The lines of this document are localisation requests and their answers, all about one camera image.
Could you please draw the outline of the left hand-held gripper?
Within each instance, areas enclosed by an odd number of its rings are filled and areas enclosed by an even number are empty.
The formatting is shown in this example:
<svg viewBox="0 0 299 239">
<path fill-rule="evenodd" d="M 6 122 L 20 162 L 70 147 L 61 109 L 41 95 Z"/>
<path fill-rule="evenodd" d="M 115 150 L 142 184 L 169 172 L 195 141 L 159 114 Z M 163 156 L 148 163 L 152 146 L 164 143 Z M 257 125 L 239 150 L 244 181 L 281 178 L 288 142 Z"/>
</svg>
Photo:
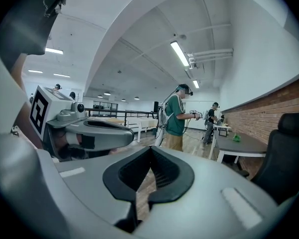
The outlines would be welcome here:
<svg viewBox="0 0 299 239">
<path fill-rule="evenodd" d="M 59 155 L 55 147 L 53 132 L 81 136 L 81 141 L 73 147 L 85 151 L 103 151 L 129 145 L 134 140 L 134 132 L 123 125 L 88 118 L 84 105 L 69 96 L 48 87 L 38 86 L 31 105 L 29 121 L 42 141 L 43 148 L 52 157 L 70 160 L 69 154 Z"/>
</svg>

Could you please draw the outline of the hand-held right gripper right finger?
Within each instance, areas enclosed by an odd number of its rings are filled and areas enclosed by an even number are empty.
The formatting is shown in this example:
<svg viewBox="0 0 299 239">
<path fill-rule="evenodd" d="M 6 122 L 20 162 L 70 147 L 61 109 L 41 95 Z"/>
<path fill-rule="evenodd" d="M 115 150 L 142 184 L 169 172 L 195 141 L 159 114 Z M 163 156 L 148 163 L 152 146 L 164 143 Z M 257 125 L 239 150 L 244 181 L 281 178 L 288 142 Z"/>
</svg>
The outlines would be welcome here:
<svg viewBox="0 0 299 239">
<path fill-rule="evenodd" d="M 138 239 L 263 239 L 285 214 L 256 184 L 227 166 L 167 150 L 194 172 L 191 188 L 178 200 L 153 205 L 135 229 Z"/>
</svg>

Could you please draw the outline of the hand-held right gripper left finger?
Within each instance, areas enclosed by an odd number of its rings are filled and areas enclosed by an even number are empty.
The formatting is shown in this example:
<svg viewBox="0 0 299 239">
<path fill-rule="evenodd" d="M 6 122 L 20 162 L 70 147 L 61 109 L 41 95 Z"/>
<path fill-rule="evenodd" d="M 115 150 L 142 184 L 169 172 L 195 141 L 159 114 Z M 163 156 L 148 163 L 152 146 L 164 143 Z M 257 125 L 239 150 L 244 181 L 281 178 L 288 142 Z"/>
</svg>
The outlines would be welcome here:
<svg viewBox="0 0 299 239">
<path fill-rule="evenodd" d="M 74 195 L 102 220 L 132 233 L 137 215 L 137 190 L 150 168 L 149 147 L 106 156 L 56 163 Z"/>
</svg>

